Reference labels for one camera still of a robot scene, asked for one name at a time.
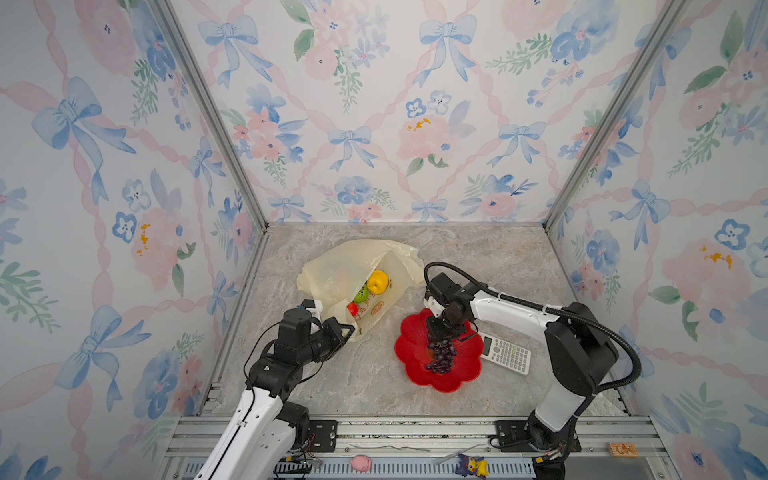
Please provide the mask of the purple grape bunch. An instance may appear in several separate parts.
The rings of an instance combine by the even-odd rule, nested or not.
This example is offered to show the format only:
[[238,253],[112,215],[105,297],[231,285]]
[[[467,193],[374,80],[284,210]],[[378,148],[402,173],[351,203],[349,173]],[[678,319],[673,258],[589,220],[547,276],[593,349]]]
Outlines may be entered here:
[[427,346],[428,372],[437,375],[450,373],[454,366],[457,351],[452,340],[432,341]]

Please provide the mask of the red flower-shaped bowl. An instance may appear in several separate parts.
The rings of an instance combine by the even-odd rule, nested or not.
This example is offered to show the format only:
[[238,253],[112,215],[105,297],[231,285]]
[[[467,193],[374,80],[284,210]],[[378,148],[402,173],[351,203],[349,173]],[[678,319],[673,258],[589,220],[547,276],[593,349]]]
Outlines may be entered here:
[[435,340],[427,328],[430,316],[431,312],[424,309],[406,317],[400,325],[394,352],[412,383],[453,393],[464,383],[479,378],[484,343],[469,322],[464,324],[468,332],[458,339]]

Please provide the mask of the yellow plastic bag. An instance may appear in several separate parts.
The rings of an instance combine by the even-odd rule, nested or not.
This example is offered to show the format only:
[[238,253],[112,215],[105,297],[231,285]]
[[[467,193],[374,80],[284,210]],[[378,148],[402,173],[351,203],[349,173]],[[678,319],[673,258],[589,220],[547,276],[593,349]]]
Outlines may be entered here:
[[[412,287],[425,285],[424,262],[418,250],[409,245],[381,239],[358,239],[342,243],[307,262],[297,277],[297,288],[322,303],[323,320],[330,317],[355,327],[353,342],[370,334],[382,317]],[[370,291],[350,313],[354,302],[371,276],[380,271],[387,276],[381,293]]]

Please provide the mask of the yellow lemon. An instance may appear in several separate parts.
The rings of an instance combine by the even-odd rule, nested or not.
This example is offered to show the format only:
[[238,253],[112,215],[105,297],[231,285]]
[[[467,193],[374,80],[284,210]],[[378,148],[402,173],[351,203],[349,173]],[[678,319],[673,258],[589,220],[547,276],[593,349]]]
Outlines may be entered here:
[[370,294],[382,295],[390,285],[389,276],[382,270],[375,270],[369,276],[366,286]]

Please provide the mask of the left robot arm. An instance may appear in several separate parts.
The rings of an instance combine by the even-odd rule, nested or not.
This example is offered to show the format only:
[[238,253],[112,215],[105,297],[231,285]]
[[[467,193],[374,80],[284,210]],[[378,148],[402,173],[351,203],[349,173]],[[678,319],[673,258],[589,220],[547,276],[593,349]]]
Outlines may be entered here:
[[305,300],[271,326],[277,337],[244,364],[238,406],[197,479],[272,479],[287,454],[306,451],[308,408],[289,397],[306,379],[307,365],[324,365],[355,333],[352,324],[322,320],[321,310],[320,302]]

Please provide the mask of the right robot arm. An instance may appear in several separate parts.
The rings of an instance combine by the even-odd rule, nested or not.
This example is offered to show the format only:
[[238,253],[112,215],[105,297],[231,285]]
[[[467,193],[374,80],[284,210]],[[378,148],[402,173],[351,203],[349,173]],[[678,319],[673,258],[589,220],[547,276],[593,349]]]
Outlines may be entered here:
[[576,443],[576,423],[594,397],[612,386],[604,381],[619,359],[623,338],[593,318],[579,303],[567,307],[541,305],[490,289],[465,286],[444,274],[429,281],[424,305],[431,339],[440,343],[474,334],[478,320],[513,329],[544,344],[554,380],[514,440],[498,441],[500,449],[524,445],[547,461],[565,459]]

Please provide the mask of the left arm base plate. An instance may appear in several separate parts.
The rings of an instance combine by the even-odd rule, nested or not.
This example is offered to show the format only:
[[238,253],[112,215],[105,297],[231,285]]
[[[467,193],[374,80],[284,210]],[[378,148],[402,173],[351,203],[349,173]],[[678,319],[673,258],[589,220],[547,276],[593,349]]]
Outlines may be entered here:
[[337,420],[301,420],[295,427],[294,451],[333,453],[336,449]]

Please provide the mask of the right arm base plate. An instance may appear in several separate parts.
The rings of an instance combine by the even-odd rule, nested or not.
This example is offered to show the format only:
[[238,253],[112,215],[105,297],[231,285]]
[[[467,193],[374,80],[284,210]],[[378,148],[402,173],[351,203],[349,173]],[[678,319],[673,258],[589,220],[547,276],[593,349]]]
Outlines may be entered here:
[[576,419],[567,421],[562,430],[553,431],[535,417],[525,420],[498,420],[494,422],[495,434],[489,445],[502,452],[512,453],[562,453],[581,452],[582,447],[576,433]]

